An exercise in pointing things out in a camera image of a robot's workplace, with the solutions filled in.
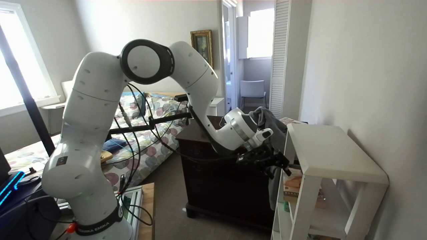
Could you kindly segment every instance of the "white cabinet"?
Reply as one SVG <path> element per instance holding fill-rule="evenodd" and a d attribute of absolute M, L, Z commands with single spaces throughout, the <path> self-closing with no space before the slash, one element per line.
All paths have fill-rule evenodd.
<path fill-rule="evenodd" d="M 285 199 L 282 172 L 271 239 L 365 239 L 389 187 L 383 169 L 338 127 L 289 124 L 285 155 L 303 177 L 298 197 Z"/>

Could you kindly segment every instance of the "bed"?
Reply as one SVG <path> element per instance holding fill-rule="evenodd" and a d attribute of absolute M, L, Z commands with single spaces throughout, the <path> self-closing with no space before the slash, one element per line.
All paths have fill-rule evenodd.
<path fill-rule="evenodd" d="M 143 113 L 139 111 L 140 108 L 135 108 L 135 101 L 139 101 L 146 107 L 144 116 L 142 116 Z M 134 127 L 146 125 L 151 115 L 154 119 L 159 119 L 187 112 L 186 103 L 179 103 L 174 100 L 172 95 L 164 93 L 150 93 L 148 96 L 138 95 L 135 99 L 134 95 L 132 97 L 130 97 L 130 93 L 124 92 L 120 103 L 127 116 L 130 116 Z M 119 111 L 119 108 L 116 111 L 116 119 L 118 121 L 114 121 L 112 129 L 119 127 L 128 127 L 124 120 L 123 112 Z M 172 151 L 162 144 L 154 133 L 159 133 L 163 143 L 166 143 L 170 148 L 176 149 L 176 135 L 183 129 L 187 121 L 187 119 L 176 119 L 167 123 L 160 123 L 155 125 L 154 132 L 139 131 L 135 132 L 135 135 L 132 132 L 111 135 L 111 137 L 118 141 L 126 141 L 127 137 L 127 143 L 131 147 L 126 144 L 126 147 L 110 155 L 107 160 L 100 160 L 104 176 L 111 181 L 114 188 L 118 189 L 120 176 L 128 177 L 132 169 L 132 164 L 136 164 L 136 160 L 140 160 L 139 168 L 132 177 L 131 185 L 140 184 L 140 181 L 143 181 L 150 173 L 152 173 L 159 165 L 162 165 L 162 163 L 164 163 L 170 155 L 172 155 Z M 60 141 L 60 135 L 52 136 L 52 141 L 55 145 L 58 145 L 58 143 Z M 138 143 L 140 144 L 142 149 L 139 153 L 136 151 Z M 42 141 L 14 151 L 6 155 L 6 157 L 12 171 L 30 172 L 30 168 L 34 168 L 38 173 L 43 172 L 43 168 L 48 161 L 48 155 Z"/>

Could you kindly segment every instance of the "dark wooden cabinet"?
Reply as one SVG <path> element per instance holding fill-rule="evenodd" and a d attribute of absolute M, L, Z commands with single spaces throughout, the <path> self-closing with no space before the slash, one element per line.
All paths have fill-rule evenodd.
<path fill-rule="evenodd" d="M 219 125 L 220 117 L 210 117 Z M 208 213 L 270 231 L 274 212 L 269 179 L 259 169 L 243 168 L 236 159 L 218 155 L 194 120 L 178 136 L 187 188 L 187 215 Z"/>

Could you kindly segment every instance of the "white wall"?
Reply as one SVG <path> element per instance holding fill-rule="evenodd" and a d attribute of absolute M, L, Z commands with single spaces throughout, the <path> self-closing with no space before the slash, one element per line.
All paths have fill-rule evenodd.
<path fill-rule="evenodd" d="M 191 44 L 191 31 L 214 31 L 214 61 L 220 79 L 218 96 L 224 96 L 220 0 L 76 0 L 91 51 L 119 55 L 134 39 L 148 39 L 164 45 Z M 147 85 L 147 91 L 183 92 L 171 79 Z"/>
<path fill-rule="evenodd" d="M 243 0 L 243 13 L 249 15 L 251 11 L 274 8 L 275 0 Z"/>
<path fill-rule="evenodd" d="M 289 47 L 286 56 L 282 116 L 297 119 L 302 97 L 307 35 L 313 0 L 290 0 Z"/>
<path fill-rule="evenodd" d="M 10 1 L 22 4 L 47 71 L 58 93 L 62 95 L 60 83 L 72 79 L 82 57 L 88 52 L 75 4 L 64 0 Z M 38 140 L 26 108 L 20 113 L 0 117 L 0 148 L 4 152 Z"/>
<path fill-rule="evenodd" d="M 378 240 L 427 239 L 427 1 L 315 0 L 301 119 L 353 133 L 389 173 Z"/>
<path fill-rule="evenodd" d="M 258 108 L 263 104 L 269 107 L 269 96 L 270 96 L 270 79 L 271 79 L 271 59 L 246 59 L 243 60 L 243 80 L 266 80 L 266 92 L 267 97 L 263 99 L 246 99 L 246 107 Z"/>

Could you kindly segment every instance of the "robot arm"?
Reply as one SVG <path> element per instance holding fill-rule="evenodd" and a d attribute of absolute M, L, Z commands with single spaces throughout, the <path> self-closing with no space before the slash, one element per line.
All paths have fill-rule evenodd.
<path fill-rule="evenodd" d="M 273 135 L 271 128 L 261 129 L 240 109 L 227 113 L 226 125 L 220 129 L 212 125 L 207 109 L 218 92 L 218 76 L 187 43 L 175 43 L 168 49 L 147 40 L 131 41 L 123 51 L 122 68 L 130 80 L 140 84 L 152 84 L 171 76 L 187 92 L 192 116 L 218 152 L 231 153 L 240 147 L 254 149 Z"/>
<path fill-rule="evenodd" d="M 190 99 L 191 113 L 223 153 L 239 147 L 258 149 L 273 129 L 261 128 L 239 109 L 226 115 L 215 129 L 207 108 L 218 91 L 218 77 L 188 44 L 166 48 L 152 41 L 131 41 L 120 57 L 88 53 L 80 63 L 63 116 L 62 140 L 43 171 L 43 189 L 66 199 L 78 223 L 76 239 L 131 239 L 120 221 L 120 207 L 100 169 L 99 156 L 128 80 L 152 84 L 171 76 Z"/>

